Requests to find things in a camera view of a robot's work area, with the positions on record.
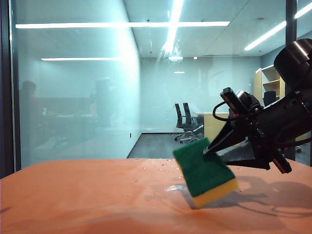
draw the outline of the yellow sponge layer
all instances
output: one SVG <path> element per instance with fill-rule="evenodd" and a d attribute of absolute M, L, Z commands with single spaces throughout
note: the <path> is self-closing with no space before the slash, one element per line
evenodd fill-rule
<path fill-rule="evenodd" d="M 237 179 L 234 178 L 217 187 L 214 187 L 213 189 L 204 192 L 203 194 L 193 196 L 192 198 L 195 205 L 199 208 L 213 200 L 216 200 L 217 198 L 220 198 L 221 196 L 224 196 L 225 194 L 228 194 L 229 192 L 237 188 L 238 182 Z"/>

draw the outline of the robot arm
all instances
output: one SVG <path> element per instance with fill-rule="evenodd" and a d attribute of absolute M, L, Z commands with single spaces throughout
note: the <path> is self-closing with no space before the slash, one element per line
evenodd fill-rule
<path fill-rule="evenodd" d="M 207 155 L 246 140 L 222 156 L 228 165 L 268 170 L 273 162 L 281 173 L 292 170 L 279 149 L 311 141 L 289 142 L 312 130 L 312 39 L 291 43 L 277 55 L 274 66 L 292 90 L 263 108 L 253 95 L 244 91 L 235 94 L 225 88 L 220 94 L 224 102 L 214 108 L 213 115 L 226 124 L 211 142 Z M 230 108 L 227 119 L 215 114 L 222 104 Z"/>

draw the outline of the fluorescent light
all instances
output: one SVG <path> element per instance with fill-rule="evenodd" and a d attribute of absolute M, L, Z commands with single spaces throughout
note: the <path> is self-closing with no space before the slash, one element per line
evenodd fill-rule
<path fill-rule="evenodd" d="M 227 26 L 229 21 L 177 22 L 177 27 L 214 27 Z M 170 22 L 93 22 L 93 23 L 28 23 L 16 24 L 18 29 L 42 28 L 141 28 L 170 27 Z"/>
<path fill-rule="evenodd" d="M 170 61 L 183 60 L 182 56 L 170 56 L 168 57 Z"/>
<path fill-rule="evenodd" d="M 164 49 L 166 52 L 171 53 L 174 48 L 174 42 L 176 38 L 177 23 L 179 22 L 182 11 L 183 0 L 174 0 L 171 16 L 170 26 L 168 30 L 167 41 L 165 42 Z"/>
<path fill-rule="evenodd" d="M 282 30 L 284 27 L 286 26 L 286 21 L 283 21 L 282 23 L 280 23 L 279 25 L 277 25 L 276 27 L 274 27 L 273 29 L 271 29 L 270 31 L 268 31 L 267 33 L 263 34 L 261 37 L 259 37 L 257 40 L 253 41 L 252 43 L 250 43 L 249 45 L 247 45 L 245 47 L 245 50 L 251 50 L 253 49 L 255 46 L 257 46 L 258 44 L 262 43 L 263 41 L 265 41 L 266 39 L 268 39 L 269 37 L 273 36 L 275 33 L 277 33 L 278 31 Z"/>
<path fill-rule="evenodd" d="M 303 16 L 305 13 L 307 13 L 311 9 L 312 9 L 312 2 L 309 3 L 308 5 L 306 5 L 304 8 L 302 8 L 300 11 L 297 11 L 297 13 L 295 14 L 294 18 L 297 19 L 300 16 Z"/>
<path fill-rule="evenodd" d="M 121 58 L 42 58 L 42 61 L 117 61 Z"/>
<path fill-rule="evenodd" d="M 308 5 L 306 5 L 305 7 L 303 7 L 301 10 L 297 11 L 294 18 L 297 19 L 297 18 L 303 16 L 305 13 L 309 12 L 310 10 L 312 10 L 312 2 L 309 3 Z M 268 39 L 269 37 L 271 37 L 272 35 L 274 35 L 278 31 L 283 29 L 285 26 L 286 26 L 286 21 L 283 21 L 282 23 L 277 25 L 275 28 L 271 29 L 270 31 L 268 31 L 267 33 L 265 33 L 264 35 L 259 37 L 257 40 L 255 40 L 252 43 L 250 43 L 249 45 L 247 45 L 245 47 L 245 50 L 253 49 L 255 46 L 262 43 L 263 41 L 265 41 L 266 39 Z"/>
<path fill-rule="evenodd" d="M 228 26 L 229 21 L 206 21 L 206 22 L 178 22 L 178 27 L 214 27 Z"/>

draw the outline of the black office chair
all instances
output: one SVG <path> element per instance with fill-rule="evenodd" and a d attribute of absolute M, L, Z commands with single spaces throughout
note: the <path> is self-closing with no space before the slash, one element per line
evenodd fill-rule
<path fill-rule="evenodd" d="M 196 136 L 196 133 L 200 130 L 203 129 L 204 125 L 198 125 L 197 123 L 183 123 L 183 116 L 180 110 L 180 106 L 178 103 L 175 103 L 175 109 L 176 109 L 176 114 L 177 114 L 177 122 L 176 122 L 176 127 L 183 129 L 184 133 L 179 134 L 175 136 L 175 141 L 180 139 L 180 144 L 182 144 L 184 141 L 192 142 L 195 140 L 198 140 L 199 138 Z"/>
<path fill-rule="evenodd" d="M 276 101 L 276 91 L 275 90 L 266 91 L 264 93 L 264 97 L 263 97 L 264 106 L 268 106 L 275 101 Z"/>
<path fill-rule="evenodd" d="M 204 118 L 203 117 L 194 117 L 191 116 L 191 111 L 189 108 L 189 104 L 187 102 L 183 103 L 184 113 L 185 113 L 185 122 L 192 124 L 197 123 L 198 126 L 204 124 Z"/>

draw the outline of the green scouring pad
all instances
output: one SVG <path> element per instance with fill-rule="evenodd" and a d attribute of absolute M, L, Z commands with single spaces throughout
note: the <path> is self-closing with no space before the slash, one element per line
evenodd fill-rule
<path fill-rule="evenodd" d="M 219 155 L 204 156 L 203 150 L 209 144 L 205 137 L 173 152 L 197 207 L 238 188 L 234 173 Z"/>

